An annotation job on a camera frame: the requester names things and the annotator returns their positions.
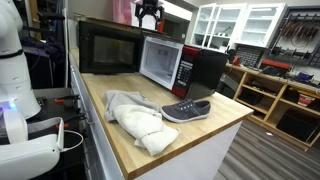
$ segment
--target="wooden floor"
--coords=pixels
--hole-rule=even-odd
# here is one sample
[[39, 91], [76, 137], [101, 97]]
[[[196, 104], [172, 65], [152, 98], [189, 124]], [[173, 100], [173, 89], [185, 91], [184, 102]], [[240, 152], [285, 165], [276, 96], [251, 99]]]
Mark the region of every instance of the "wooden floor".
[[320, 143], [307, 152], [246, 120], [214, 180], [320, 179]]

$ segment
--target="wooden countertop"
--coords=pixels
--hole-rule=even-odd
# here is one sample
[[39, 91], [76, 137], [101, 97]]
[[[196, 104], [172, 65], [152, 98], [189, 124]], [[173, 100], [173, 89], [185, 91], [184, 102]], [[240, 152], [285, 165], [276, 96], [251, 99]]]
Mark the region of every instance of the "wooden countertop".
[[[78, 59], [77, 50], [71, 50], [71, 53], [74, 59]], [[252, 109], [219, 93], [215, 93], [211, 97], [204, 98], [211, 102], [211, 111], [207, 119], [191, 121], [185, 124], [176, 124], [164, 120], [166, 125], [179, 128], [181, 134], [160, 155], [152, 157], [147, 150], [134, 146], [135, 139], [122, 129], [118, 123], [106, 121], [104, 115], [107, 103], [105, 92], [115, 89], [140, 92], [150, 101], [156, 102], [160, 106], [177, 103], [180, 99], [169, 90], [139, 73], [119, 75], [82, 74], [82, 78], [125, 179], [134, 179], [142, 175], [253, 113]]]
[[259, 76], [259, 77], [263, 77], [263, 78], [266, 78], [266, 79], [269, 79], [269, 80], [273, 80], [273, 81], [276, 81], [276, 82], [279, 82], [279, 83], [282, 83], [282, 84], [287, 84], [287, 85], [290, 85], [290, 86], [293, 86], [293, 87], [297, 87], [299, 89], [306, 90], [306, 91], [309, 91], [309, 92], [314, 93], [314, 94], [316, 94], [316, 91], [317, 91], [317, 88], [315, 88], [315, 87], [312, 87], [312, 86], [309, 86], [309, 85], [306, 85], [306, 84], [302, 84], [302, 83], [299, 83], [299, 82], [295, 82], [295, 81], [290, 81], [289, 79], [284, 79], [284, 78], [277, 77], [277, 76], [271, 76], [271, 75], [263, 74], [263, 73], [261, 73], [259, 71], [255, 71], [255, 70], [252, 70], [252, 69], [249, 69], [249, 68], [246, 68], [246, 67], [234, 66], [232, 64], [227, 64], [226, 67], [230, 68], [230, 70], [235, 69], [235, 70], [238, 70], [238, 71], [247, 72], [249, 74], [253, 74], [253, 75], [256, 75], [256, 76]]

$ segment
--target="gray sneaker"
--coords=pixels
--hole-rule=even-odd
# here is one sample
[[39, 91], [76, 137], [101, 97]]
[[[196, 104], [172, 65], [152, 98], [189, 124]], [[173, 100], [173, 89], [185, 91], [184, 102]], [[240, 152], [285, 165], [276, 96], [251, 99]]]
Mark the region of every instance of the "gray sneaker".
[[193, 102], [192, 99], [185, 99], [177, 104], [163, 106], [161, 114], [170, 121], [184, 123], [207, 118], [210, 107], [209, 101]]

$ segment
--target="shoe sole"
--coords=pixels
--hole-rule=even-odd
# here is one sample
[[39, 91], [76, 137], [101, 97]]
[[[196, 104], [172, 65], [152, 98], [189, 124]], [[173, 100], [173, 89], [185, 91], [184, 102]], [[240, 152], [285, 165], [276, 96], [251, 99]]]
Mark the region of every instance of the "shoe sole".
[[185, 123], [185, 122], [189, 122], [189, 121], [193, 121], [193, 120], [198, 120], [198, 119], [205, 119], [209, 116], [209, 114], [205, 114], [205, 115], [201, 115], [201, 116], [197, 116], [197, 117], [193, 117], [190, 119], [186, 119], [186, 120], [180, 120], [180, 119], [176, 119], [174, 117], [169, 116], [167, 113], [165, 113], [162, 108], [160, 109], [161, 114], [163, 115], [163, 117], [165, 117], [167, 120], [175, 122], [175, 123]]

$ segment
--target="cabinet door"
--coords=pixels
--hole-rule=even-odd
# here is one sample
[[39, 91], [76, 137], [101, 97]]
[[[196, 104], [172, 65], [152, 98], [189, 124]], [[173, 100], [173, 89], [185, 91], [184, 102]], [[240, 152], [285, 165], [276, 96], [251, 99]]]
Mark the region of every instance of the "cabinet door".
[[285, 3], [249, 5], [236, 42], [268, 47], [285, 7]]
[[213, 15], [213, 27], [209, 28], [210, 38], [206, 48], [224, 52], [232, 42], [234, 30], [241, 24], [247, 4], [220, 5], [216, 14]]
[[191, 36], [191, 45], [201, 48], [205, 46], [215, 8], [215, 3], [200, 6]]

